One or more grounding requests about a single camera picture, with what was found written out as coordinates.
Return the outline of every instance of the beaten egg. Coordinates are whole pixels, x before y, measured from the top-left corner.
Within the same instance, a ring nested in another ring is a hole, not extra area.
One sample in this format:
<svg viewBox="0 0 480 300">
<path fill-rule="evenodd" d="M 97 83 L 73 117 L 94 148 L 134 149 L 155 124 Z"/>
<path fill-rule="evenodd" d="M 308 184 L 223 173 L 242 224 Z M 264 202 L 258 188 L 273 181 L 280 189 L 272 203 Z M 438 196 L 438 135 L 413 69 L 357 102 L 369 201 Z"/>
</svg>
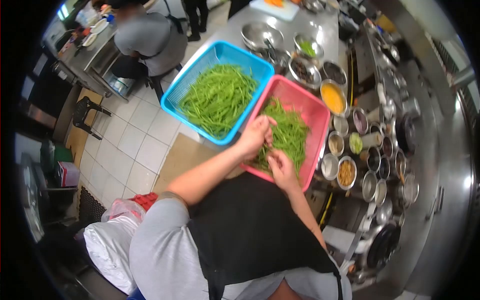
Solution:
<svg viewBox="0 0 480 300">
<path fill-rule="evenodd" d="M 335 114 L 341 114 L 345 110 L 345 101 L 333 84 L 324 84 L 321 88 L 322 100 Z"/>
</svg>

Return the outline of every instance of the stainless steel pot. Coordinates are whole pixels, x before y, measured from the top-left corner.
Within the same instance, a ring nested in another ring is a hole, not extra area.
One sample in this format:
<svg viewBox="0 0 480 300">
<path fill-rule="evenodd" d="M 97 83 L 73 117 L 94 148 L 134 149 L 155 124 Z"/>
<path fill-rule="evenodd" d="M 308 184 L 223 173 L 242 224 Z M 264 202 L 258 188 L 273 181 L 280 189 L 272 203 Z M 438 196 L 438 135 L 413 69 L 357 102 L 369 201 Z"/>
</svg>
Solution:
<svg viewBox="0 0 480 300">
<path fill-rule="evenodd" d="M 255 51 L 262 52 L 268 49 L 265 39 L 268 39 L 274 48 L 283 47 L 283 34 L 263 22 L 252 22 L 242 27 L 241 35 L 245 45 Z"/>
</svg>

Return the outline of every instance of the condiment container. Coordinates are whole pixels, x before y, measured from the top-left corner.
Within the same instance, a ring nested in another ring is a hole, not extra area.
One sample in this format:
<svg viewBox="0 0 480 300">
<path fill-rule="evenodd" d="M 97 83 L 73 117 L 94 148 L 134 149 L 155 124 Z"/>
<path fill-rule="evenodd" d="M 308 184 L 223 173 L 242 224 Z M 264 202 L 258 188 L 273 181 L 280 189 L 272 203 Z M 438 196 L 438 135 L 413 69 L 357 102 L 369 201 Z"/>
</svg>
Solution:
<svg viewBox="0 0 480 300">
<path fill-rule="evenodd" d="M 343 117 L 332 114 L 329 127 L 332 130 L 338 131 L 340 136 L 346 136 L 348 134 L 348 121 Z"/>
<path fill-rule="evenodd" d="M 335 155 L 335 156 L 341 156 L 343 153 L 343 150 L 345 149 L 345 142 L 343 138 L 340 136 L 340 133 L 338 131 L 332 131 L 328 135 L 328 149 L 330 150 L 330 153 Z M 332 147 L 333 144 L 337 144 L 337 149 L 334 149 Z"/>
<path fill-rule="evenodd" d="M 358 132 L 359 134 L 366 134 L 368 132 L 367 115 L 363 109 L 358 107 L 351 109 L 347 120 L 350 132 Z"/>
<path fill-rule="evenodd" d="M 405 180 L 406 169 L 407 159 L 405 158 L 402 149 L 399 149 L 390 159 L 390 176 L 396 176 L 396 178 L 400 180 L 400 174 L 402 174 Z"/>
<path fill-rule="evenodd" d="M 370 129 L 369 129 L 369 133 L 374 133 L 374 132 L 380 132 L 381 134 L 383 134 L 383 130 L 382 130 L 382 127 L 380 126 L 380 124 L 378 123 L 371 123 L 370 124 Z"/>
<path fill-rule="evenodd" d="M 393 143 L 392 139 L 389 136 L 384 136 L 382 141 L 382 148 L 380 154 L 385 155 L 388 159 L 393 156 Z"/>
<path fill-rule="evenodd" d="M 378 168 L 377 178 L 387 180 L 390 176 L 390 161 L 383 155 L 380 158 L 380 167 Z"/>
<path fill-rule="evenodd" d="M 327 153 L 324 155 L 320 169 L 322 171 L 322 176 L 325 181 L 335 180 L 338 174 L 338 166 L 338 158 L 335 155 L 331 153 Z"/>
<path fill-rule="evenodd" d="M 359 151 L 359 152 L 355 152 L 355 151 L 353 151 L 353 149 L 350 147 L 350 140 L 352 139 L 352 135 L 356 135 L 356 134 L 358 134 L 358 133 L 352 132 L 352 133 L 347 134 L 347 135 L 343 138 L 344 143 L 345 143 L 345 150 L 344 150 L 344 152 L 347 153 L 347 154 L 349 154 L 349 155 L 358 155 L 358 154 L 360 154 L 360 152 L 361 152 L 361 148 L 360 148 L 360 151 Z"/>
<path fill-rule="evenodd" d="M 352 164 L 352 166 L 353 166 L 353 180 L 352 180 L 352 182 L 351 182 L 349 185 L 342 185 L 342 184 L 340 184 L 340 180 L 338 180 L 338 175 L 339 175 L 339 174 L 337 174 L 336 182 L 337 182 L 338 186 L 339 186 L 341 189 L 347 191 L 347 190 L 349 190 L 349 189 L 352 188 L 353 184 L 355 183 L 355 179 L 357 178 L 357 165 L 355 164 L 355 161 L 353 161 L 353 159 L 352 159 L 351 157 L 349 157 L 349 156 L 344 156 L 344 157 L 342 157 L 342 158 L 340 159 L 340 161 L 338 162 L 338 172 L 340 172 L 340 166 L 342 165 L 342 163 L 343 163 L 344 161 L 349 161 L 349 162 Z"/>
<path fill-rule="evenodd" d="M 387 196 L 387 183 L 385 179 L 380 179 L 375 187 L 375 204 L 377 207 L 382 206 Z"/>
<path fill-rule="evenodd" d="M 384 137 L 379 132 L 369 133 L 361 137 L 363 148 L 379 147 Z"/>
<path fill-rule="evenodd" d="M 367 172 L 359 172 L 351 189 L 351 194 L 352 196 L 363 199 L 366 202 L 371 202 L 375 197 L 376 186 L 377 177 L 374 172 L 370 170 Z"/>
</svg>

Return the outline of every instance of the white plastic bag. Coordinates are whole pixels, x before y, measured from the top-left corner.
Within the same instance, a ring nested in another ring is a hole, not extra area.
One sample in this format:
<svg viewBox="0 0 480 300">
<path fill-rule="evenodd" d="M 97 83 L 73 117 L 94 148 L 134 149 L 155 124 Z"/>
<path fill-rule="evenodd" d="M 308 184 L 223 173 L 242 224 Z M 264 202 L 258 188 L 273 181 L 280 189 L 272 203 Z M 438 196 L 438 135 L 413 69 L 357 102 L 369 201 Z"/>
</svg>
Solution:
<svg viewBox="0 0 480 300">
<path fill-rule="evenodd" d="M 115 199 L 112 205 L 103 213 L 102 222 L 107 222 L 118 216 L 127 216 L 141 223 L 145 216 L 145 209 L 137 202 L 127 199 Z"/>
<path fill-rule="evenodd" d="M 118 216 L 105 223 L 90 224 L 84 231 L 88 255 L 100 274 L 127 295 L 136 288 L 129 253 L 139 225 L 137 218 Z"/>
</svg>

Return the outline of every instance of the black apron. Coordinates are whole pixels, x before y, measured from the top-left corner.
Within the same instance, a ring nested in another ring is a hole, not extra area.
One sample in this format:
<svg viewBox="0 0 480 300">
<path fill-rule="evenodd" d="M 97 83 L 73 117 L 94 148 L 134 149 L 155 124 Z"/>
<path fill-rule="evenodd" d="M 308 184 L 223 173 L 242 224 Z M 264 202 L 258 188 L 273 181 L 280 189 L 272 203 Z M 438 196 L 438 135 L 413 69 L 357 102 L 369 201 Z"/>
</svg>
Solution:
<svg viewBox="0 0 480 300">
<path fill-rule="evenodd" d="M 245 172 L 220 183 L 190 216 L 210 300 L 220 300 L 225 285 L 300 267 L 333 273 L 343 299 L 337 267 L 275 184 Z"/>
</svg>

